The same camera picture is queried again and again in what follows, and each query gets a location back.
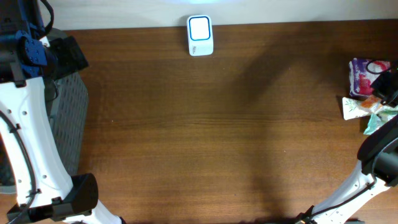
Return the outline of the orange Kleenex tissue pack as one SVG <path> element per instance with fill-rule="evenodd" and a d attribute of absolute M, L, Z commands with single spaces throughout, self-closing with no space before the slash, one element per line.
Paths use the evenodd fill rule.
<path fill-rule="evenodd" d="M 360 108 L 368 113 L 376 114 L 382 107 L 381 99 L 374 95 L 367 97 L 360 103 Z"/>

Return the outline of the red purple pad package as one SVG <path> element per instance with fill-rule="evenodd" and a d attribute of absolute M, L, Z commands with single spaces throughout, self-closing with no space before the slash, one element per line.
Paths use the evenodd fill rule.
<path fill-rule="evenodd" d="M 391 63 L 377 60 L 369 64 L 371 59 L 354 58 L 349 62 L 349 95 L 353 97 L 367 97 L 372 95 L 371 88 L 380 72 L 387 70 Z"/>

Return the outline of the mint green wipes pouch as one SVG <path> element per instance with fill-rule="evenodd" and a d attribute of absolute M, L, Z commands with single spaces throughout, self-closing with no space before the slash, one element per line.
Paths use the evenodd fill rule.
<path fill-rule="evenodd" d="M 376 132 L 379 128 L 385 125 L 388 121 L 390 121 L 397 113 L 395 112 L 382 112 L 379 114 L 372 114 L 367 128 L 364 130 L 364 135 L 371 135 Z"/>

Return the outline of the white leaf-print tube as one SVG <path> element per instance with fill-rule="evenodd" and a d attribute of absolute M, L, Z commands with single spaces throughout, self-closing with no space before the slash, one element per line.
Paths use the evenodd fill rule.
<path fill-rule="evenodd" d="M 342 108 L 343 108 L 343 119 L 344 120 L 349 120 L 349 119 L 355 119 L 355 118 L 361 118 L 364 116 L 371 116 L 373 113 L 368 113 L 367 111 L 364 111 L 360 108 L 360 103 L 362 101 L 360 100 L 354 100 L 351 98 L 343 97 L 342 98 Z M 397 112 L 397 107 L 392 108 L 387 105 L 383 105 L 383 107 L 376 113 L 382 113 L 382 112 Z"/>

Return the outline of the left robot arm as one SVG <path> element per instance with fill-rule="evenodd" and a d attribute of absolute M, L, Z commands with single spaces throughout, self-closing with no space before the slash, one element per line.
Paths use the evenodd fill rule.
<path fill-rule="evenodd" d="M 1 140 L 17 193 L 7 219 L 123 224 L 101 203 L 94 175 L 69 175 L 58 154 L 45 107 L 45 80 L 64 78 L 88 62 L 73 37 L 44 43 L 53 27 L 40 13 L 47 5 L 1 2 Z"/>

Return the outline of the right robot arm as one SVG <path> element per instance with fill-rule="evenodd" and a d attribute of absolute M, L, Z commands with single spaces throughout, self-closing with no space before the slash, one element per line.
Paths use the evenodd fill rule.
<path fill-rule="evenodd" d="M 397 107 L 397 73 L 383 71 L 371 83 L 371 99 L 363 104 L 343 98 L 345 120 Z M 295 223 L 346 223 L 364 204 L 397 186 L 397 117 L 393 117 L 362 143 L 351 175 L 329 198 L 310 207 Z"/>

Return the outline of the white barcode scanner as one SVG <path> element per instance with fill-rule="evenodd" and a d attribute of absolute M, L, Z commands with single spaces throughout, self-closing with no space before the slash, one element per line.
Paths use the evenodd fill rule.
<path fill-rule="evenodd" d="M 207 15 L 187 18 L 188 52 L 192 57 L 211 55 L 214 50 L 213 26 Z"/>

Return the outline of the grey plastic mesh basket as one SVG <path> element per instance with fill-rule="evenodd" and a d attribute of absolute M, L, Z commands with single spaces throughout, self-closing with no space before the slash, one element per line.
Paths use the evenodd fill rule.
<path fill-rule="evenodd" d="M 46 110 L 61 161 L 75 175 L 88 107 L 88 90 L 78 73 L 57 80 L 59 96 L 45 94 Z"/>

